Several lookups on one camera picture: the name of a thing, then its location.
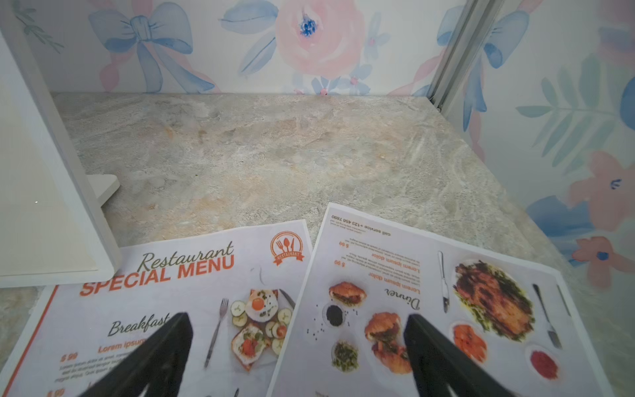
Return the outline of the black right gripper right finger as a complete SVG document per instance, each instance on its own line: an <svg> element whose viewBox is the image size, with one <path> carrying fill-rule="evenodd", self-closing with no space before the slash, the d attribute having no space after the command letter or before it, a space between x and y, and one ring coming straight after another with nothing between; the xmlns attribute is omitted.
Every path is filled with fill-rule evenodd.
<svg viewBox="0 0 635 397"><path fill-rule="evenodd" d="M514 396L422 315L408 316L403 338L419 395Z"/></svg>

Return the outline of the restaurant special menu sheet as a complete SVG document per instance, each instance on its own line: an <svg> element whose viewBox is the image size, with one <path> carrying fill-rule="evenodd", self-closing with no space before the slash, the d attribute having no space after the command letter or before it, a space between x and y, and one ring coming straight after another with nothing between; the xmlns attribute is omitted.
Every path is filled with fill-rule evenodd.
<svg viewBox="0 0 635 397"><path fill-rule="evenodd" d="M263 396L312 250L303 220L125 247L111 279L44 289L1 393L80 395L185 313L180 395Z"/></svg>

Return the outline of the white narrow rack front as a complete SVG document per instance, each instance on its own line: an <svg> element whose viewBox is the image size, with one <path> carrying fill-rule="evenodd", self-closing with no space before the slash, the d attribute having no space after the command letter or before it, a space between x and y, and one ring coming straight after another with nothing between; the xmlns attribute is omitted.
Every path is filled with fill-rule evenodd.
<svg viewBox="0 0 635 397"><path fill-rule="evenodd" d="M10 6L1 5L1 286L106 281L122 265L95 193Z"/></svg>

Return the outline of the aluminium frame post right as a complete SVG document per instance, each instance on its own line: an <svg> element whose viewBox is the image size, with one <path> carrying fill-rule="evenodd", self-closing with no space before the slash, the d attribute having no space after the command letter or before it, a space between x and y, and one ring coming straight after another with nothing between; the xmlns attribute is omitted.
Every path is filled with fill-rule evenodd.
<svg viewBox="0 0 635 397"><path fill-rule="evenodd" d="M499 0L466 1L428 91L428 99L439 112L458 91L503 5Z"/></svg>

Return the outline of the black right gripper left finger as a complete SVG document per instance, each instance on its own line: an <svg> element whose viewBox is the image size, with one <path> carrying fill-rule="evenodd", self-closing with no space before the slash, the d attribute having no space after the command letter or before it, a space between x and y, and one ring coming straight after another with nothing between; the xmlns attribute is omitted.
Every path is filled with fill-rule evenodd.
<svg viewBox="0 0 635 397"><path fill-rule="evenodd" d="M190 355L190 316L175 314L84 396L177 396Z"/></svg>

